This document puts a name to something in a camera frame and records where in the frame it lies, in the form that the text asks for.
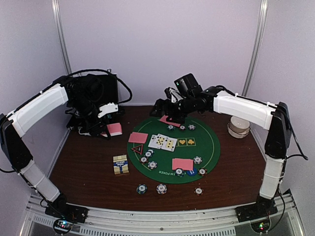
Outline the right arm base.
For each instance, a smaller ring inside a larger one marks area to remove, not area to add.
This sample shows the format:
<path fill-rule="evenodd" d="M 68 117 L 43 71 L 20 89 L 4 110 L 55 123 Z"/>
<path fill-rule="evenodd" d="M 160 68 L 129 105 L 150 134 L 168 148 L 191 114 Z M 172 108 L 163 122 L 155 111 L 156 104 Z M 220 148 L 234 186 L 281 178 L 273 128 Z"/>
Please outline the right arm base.
<path fill-rule="evenodd" d="M 276 206 L 266 208 L 260 204 L 250 204 L 235 208 L 238 222 L 250 222 L 251 229 L 256 233 L 266 233 L 271 229 L 270 216 L 276 214 Z"/>

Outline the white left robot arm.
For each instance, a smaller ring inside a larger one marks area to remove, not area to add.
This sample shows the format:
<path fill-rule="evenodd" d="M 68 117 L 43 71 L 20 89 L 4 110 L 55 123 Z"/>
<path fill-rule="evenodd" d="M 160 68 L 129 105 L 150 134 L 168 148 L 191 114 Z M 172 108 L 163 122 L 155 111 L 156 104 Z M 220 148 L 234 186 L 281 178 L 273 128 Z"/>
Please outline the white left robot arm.
<path fill-rule="evenodd" d="M 52 82 L 15 76 L 0 80 L 0 171 L 20 176 L 52 203 L 59 218 L 67 218 L 71 208 L 49 180 L 48 168 L 68 117 L 80 119 L 93 137 L 106 130 L 102 108 L 108 103 L 105 90 L 110 79 L 108 72 L 90 69 Z"/>

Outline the blue round button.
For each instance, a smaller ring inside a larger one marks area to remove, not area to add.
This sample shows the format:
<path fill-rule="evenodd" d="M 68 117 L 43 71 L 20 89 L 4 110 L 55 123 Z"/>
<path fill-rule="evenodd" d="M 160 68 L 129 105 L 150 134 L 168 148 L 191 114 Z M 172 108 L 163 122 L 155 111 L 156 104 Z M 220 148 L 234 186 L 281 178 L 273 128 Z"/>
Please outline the blue round button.
<path fill-rule="evenodd" d="M 190 171 L 186 171 L 187 175 L 188 176 L 195 176 L 197 175 L 197 170 L 196 169 L 193 169 L 193 170 L 190 170 Z"/>

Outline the dark blue chip stack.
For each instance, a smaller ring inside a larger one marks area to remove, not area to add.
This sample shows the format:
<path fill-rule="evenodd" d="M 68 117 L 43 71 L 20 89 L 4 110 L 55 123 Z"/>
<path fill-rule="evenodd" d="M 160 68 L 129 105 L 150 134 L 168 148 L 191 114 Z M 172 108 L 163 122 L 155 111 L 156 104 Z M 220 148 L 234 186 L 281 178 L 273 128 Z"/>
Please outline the dark blue chip stack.
<path fill-rule="evenodd" d="M 140 195 L 145 194 L 147 192 L 147 186 L 145 184 L 140 184 L 136 188 L 136 192 Z"/>

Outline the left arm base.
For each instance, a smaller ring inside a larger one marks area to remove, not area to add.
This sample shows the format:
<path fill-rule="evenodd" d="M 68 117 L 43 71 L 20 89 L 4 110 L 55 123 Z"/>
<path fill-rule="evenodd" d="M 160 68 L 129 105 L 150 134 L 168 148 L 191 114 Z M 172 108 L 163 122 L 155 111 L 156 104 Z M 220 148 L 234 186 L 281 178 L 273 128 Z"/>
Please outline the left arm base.
<path fill-rule="evenodd" d="M 85 223 L 89 210 L 86 207 L 66 205 L 65 212 L 48 206 L 45 214 L 57 218 L 53 222 L 53 230 L 60 235 L 69 233 L 77 223 Z"/>

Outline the brown chip stack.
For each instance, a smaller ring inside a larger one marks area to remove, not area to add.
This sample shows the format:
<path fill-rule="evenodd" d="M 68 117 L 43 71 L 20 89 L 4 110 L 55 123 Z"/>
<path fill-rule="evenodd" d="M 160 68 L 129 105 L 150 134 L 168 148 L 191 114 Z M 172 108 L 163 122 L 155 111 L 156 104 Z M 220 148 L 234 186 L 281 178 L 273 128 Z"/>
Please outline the brown chip stack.
<path fill-rule="evenodd" d="M 201 187 L 196 187 L 194 192 L 197 196 L 200 196 L 203 194 L 203 189 Z"/>

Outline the red triangular dealer marker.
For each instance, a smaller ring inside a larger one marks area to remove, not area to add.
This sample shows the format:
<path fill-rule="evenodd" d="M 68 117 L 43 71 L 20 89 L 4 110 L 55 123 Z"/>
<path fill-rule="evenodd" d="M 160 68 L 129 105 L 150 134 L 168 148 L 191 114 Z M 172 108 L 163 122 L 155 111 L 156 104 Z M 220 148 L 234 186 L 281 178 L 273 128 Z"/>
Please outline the red triangular dealer marker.
<path fill-rule="evenodd" d="M 139 155 L 142 155 L 143 154 L 143 144 L 141 145 L 138 145 L 136 147 L 132 147 L 131 150 L 134 152 L 134 153 L 137 153 Z"/>

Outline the blue white chip stack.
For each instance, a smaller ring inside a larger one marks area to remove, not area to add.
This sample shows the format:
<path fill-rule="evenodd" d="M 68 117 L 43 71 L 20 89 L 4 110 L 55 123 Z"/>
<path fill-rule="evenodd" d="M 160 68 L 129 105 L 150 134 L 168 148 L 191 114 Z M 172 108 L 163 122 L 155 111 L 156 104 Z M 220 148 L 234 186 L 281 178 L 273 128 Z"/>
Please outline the blue white chip stack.
<path fill-rule="evenodd" d="M 167 186 L 165 184 L 158 184 L 156 187 L 156 191 L 158 194 L 165 194 L 167 193 Z"/>

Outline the dealt card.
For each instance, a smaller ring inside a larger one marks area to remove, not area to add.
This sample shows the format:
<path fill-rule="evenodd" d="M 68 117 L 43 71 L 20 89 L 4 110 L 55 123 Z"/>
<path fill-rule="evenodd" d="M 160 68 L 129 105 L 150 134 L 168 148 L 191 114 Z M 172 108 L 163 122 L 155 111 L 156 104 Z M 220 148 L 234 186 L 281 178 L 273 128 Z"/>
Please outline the dealt card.
<path fill-rule="evenodd" d="M 147 141 L 147 137 L 148 137 L 147 133 L 132 132 L 129 136 L 128 142 L 144 144 Z"/>
<path fill-rule="evenodd" d="M 173 126 L 175 126 L 175 127 L 180 127 L 180 126 L 181 126 L 180 123 L 176 123 L 176 122 L 172 122 L 172 121 L 167 121 L 167 118 L 168 118 L 168 116 L 162 116 L 162 117 L 159 119 L 159 121 L 160 121 L 160 122 L 163 122 L 163 123 L 166 123 L 166 124 L 168 124 L 168 125 L 173 125 Z"/>

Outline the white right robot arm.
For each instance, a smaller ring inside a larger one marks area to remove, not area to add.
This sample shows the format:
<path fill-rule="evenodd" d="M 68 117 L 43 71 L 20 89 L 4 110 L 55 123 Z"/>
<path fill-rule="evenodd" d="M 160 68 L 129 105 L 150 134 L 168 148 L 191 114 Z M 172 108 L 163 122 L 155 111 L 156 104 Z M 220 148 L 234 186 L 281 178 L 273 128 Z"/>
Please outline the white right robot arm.
<path fill-rule="evenodd" d="M 150 111 L 151 116 L 166 115 L 171 122 L 184 123 L 187 115 L 192 112 L 214 112 L 247 120 L 268 131 L 262 186 L 256 203 L 252 206 L 255 216 L 264 216 L 271 209 L 272 201 L 284 175 L 286 152 L 291 137 L 287 106 L 284 103 L 276 105 L 257 102 L 233 94 L 223 86 L 187 91 L 185 95 L 180 95 L 176 102 L 172 102 L 171 99 L 176 90 L 167 88 L 165 93 L 167 99 L 158 99 L 155 102 Z"/>

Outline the pink playing card deck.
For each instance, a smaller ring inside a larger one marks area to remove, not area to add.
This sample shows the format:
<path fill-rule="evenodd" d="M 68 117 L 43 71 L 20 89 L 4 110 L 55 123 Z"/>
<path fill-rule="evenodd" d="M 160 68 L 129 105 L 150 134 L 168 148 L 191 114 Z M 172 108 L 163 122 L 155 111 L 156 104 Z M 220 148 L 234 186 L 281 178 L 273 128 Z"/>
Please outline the pink playing card deck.
<path fill-rule="evenodd" d="M 107 129 L 111 137 L 123 134 L 122 126 L 120 123 L 108 124 Z"/>

